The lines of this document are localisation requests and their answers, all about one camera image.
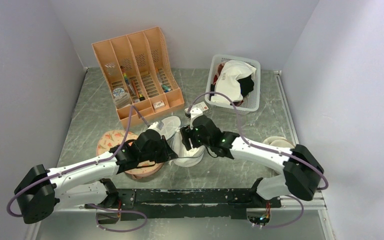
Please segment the white plastic basket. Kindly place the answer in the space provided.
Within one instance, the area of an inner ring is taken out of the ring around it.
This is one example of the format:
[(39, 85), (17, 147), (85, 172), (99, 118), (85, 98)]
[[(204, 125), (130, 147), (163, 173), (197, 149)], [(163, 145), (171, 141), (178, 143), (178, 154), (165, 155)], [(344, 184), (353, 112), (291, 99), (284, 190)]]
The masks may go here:
[(217, 65), (223, 61), (227, 62), (230, 60), (243, 61), (257, 68), (256, 77), (254, 80), (254, 83), (255, 83), (254, 90), (243, 100), (243, 103), (241, 106), (236, 106), (236, 109), (240, 115), (246, 115), (248, 113), (257, 111), (260, 105), (260, 88), (261, 88), (261, 65), (257, 60), (253, 60), (245, 57), (233, 56), (233, 55), (226, 55), (226, 54), (214, 55), (212, 57), (210, 72), (208, 75), (205, 91), (210, 92), (210, 85), (213, 84), (215, 73), (217, 71)]

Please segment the beige bra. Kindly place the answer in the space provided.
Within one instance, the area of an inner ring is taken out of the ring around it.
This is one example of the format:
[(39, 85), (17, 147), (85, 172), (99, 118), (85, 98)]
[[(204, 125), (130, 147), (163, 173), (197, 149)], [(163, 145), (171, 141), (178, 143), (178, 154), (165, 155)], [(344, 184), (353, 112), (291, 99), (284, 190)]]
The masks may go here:
[(282, 136), (270, 136), (267, 137), (264, 141), (264, 144), (274, 146), (274, 147), (280, 147), (280, 148), (289, 148), (293, 149), (295, 148), (295, 144), (287, 140), (285, 137)]

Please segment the white grey deli box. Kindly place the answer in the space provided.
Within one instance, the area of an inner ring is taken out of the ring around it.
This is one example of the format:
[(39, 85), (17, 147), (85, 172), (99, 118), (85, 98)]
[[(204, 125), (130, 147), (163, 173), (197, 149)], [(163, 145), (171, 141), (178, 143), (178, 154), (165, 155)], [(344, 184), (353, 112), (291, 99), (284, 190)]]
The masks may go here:
[(194, 111), (194, 109), (200, 109), (201, 112), (205, 112), (205, 111), (209, 110), (209, 107), (208, 107), (208, 105), (204, 101), (201, 101), (199, 103), (194, 104), (190, 108), (189, 112), (192, 113)]

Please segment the pink bra in basket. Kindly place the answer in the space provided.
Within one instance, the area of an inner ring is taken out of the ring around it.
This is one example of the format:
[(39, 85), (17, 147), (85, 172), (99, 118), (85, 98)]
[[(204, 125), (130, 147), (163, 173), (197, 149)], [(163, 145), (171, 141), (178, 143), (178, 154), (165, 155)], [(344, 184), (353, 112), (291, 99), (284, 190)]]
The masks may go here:
[(221, 63), (219, 63), (217, 65), (217, 69), (216, 69), (216, 73), (215, 73), (215, 76), (217, 76), (217, 78), (220, 77), (220, 74), (221, 74), (226, 63), (227, 63), (226, 61), (222, 61)]

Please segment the round patterned tape roll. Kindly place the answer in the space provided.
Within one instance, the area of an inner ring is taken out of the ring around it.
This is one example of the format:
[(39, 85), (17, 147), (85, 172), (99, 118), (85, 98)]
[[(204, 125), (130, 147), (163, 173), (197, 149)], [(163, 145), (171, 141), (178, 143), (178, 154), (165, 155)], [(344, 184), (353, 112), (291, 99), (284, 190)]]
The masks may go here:
[(117, 87), (112, 90), (112, 96), (114, 98), (122, 97), (125, 93), (125, 90), (122, 87)]

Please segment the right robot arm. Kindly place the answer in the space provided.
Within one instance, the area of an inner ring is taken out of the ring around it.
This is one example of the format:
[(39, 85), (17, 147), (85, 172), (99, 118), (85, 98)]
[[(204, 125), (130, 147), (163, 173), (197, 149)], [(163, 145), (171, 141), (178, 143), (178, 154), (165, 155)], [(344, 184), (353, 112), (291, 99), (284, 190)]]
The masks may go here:
[(205, 115), (180, 128), (180, 134), (187, 150), (206, 147), (217, 157), (247, 160), (274, 170), (276, 176), (257, 180), (256, 190), (250, 193), (255, 207), (286, 195), (312, 201), (319, 189), (324, 169), (304, 145), (287, 148), (255, 142), (236, 132), (221, 131)]

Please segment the small white staples box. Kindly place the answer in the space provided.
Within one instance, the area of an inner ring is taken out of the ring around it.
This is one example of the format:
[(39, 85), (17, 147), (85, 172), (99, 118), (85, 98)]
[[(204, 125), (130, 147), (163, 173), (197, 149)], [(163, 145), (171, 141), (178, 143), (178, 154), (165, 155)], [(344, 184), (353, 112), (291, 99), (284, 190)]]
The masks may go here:
[(165, 103), (163, 100), (160, 100), (160, 101), (153, 102), (152, 106), (155, 110), (157, 110), (157, 109), (163, 108), (165, 106)]

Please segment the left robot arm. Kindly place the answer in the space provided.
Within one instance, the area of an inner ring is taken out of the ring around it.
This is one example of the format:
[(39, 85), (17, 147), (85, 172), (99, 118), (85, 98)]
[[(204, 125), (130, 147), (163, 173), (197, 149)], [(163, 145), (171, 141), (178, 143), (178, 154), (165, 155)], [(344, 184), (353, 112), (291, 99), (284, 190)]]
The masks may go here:
[(33, 166), (14, 190), (20, 213), (7, 211), (34, 224), (65, 206), (94, 204), (114, 207), (119, 194), (111, 183), (117, 174), (139, 168), (144, 162), (161, 164), (178, 158), (165, 136), (148, 129), (136, 139), (122, 142), (110, 150), (88, 160), (65, 167), (46, 169)]

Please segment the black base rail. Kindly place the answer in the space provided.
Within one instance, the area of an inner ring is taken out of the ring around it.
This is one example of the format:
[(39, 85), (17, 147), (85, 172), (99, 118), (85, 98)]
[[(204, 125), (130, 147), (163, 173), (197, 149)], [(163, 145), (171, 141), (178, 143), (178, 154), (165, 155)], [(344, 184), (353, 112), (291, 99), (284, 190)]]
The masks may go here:
[(98, 203), (99, 207), (126, 210), (121, 220), (141, 219), (144, 213), (149, 219), (216, 218), (230, 217), (245, 220), (250, 209), (280, 208), (279, 197), (261, 198), (250, 188), (119, 188), (109, 199)]

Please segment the rainbow coloured pen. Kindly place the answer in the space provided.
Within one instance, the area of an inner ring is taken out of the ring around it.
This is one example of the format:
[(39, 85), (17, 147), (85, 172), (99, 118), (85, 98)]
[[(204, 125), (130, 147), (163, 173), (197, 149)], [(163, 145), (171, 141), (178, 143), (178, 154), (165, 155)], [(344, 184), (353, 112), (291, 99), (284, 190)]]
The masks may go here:
[(128, 87), (129, 89), (129, 93), (131, 96), (135, 96), (136, 95), (136, 92), (134, 90), (134, 87), (132, 86), (127, 74), (126, 74), (126, 71), (124, 70), (124, 67), (121, 65), (120, 66), (120, 70), (121, 70), (121, 73), (122, 73), (122, 76), (124, 78), (124, 81), (126, 83), (126, 86)]

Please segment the white mesh laundry bag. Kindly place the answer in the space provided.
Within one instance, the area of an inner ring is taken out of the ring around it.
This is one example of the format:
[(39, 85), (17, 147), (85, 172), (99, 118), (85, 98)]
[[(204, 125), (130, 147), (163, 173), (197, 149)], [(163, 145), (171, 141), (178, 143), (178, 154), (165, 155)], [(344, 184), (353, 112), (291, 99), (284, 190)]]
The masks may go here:
[(197, 165), (203, 158), (204, 147), (186, 150), (181, 142), (180, 128), (183, 126), (181, 119), (178, 116), (169, 116), (160, 121), (165, 124), (165, 135), (163, 136), (171, 143), (170, 147), (173, 151), (178, 154), (178, 158), (172, 160), (172, 162), (183, 168)]

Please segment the white bra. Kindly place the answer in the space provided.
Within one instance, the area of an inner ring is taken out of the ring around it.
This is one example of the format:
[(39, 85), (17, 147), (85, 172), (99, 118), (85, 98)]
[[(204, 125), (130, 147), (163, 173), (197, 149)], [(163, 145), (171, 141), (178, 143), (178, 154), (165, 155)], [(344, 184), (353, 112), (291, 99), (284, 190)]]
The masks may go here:
[(241, 104), (255, 88), (257, 68), (240, 60), (219, 64), (209, 100), (218, 104)]

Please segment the floral peach bra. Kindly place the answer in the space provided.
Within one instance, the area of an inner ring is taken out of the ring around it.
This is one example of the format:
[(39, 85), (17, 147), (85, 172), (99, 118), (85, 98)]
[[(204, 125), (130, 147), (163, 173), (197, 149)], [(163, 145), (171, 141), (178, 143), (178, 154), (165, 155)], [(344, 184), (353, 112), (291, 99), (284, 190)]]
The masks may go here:
[[(126, 140), (135, 140), (138, 135), (133, 132), (126, 133), (125, 130), (117, 129), (110, 130), (103, 134), (103, 136), (97, 142), (96, 155), (99, 156), (104, 152), (109, 151), (111, 148), (119, 145), (124, 136), (127, 135)], [(155, 163), (153, 161), (141, 162), (138, 166), (140, 168), (135, 168), (132, 170), (125, 171), (124, 173), (130, 176), (134, 180), (145, 178), (155, 174), (163, 167), (164, 163)]]

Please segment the orange plastic file organizer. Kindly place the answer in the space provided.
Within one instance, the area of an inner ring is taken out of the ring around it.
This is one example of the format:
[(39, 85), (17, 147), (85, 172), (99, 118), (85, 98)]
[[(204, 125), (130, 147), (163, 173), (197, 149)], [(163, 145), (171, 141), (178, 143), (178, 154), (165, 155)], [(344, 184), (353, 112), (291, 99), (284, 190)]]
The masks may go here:
[[(185, 100), (169, 61), (166, 39), (160, 27), (98, 41), (92, 48), (113, 99), (114, 88), (123, 88), (126, 104), (115, 104), (123, 127), (152, 120), (184, 107)], [(124, 67), (136, 95), (131, 96), (120, 66)], [(165, 106), (154, 109), (153, 103)]]

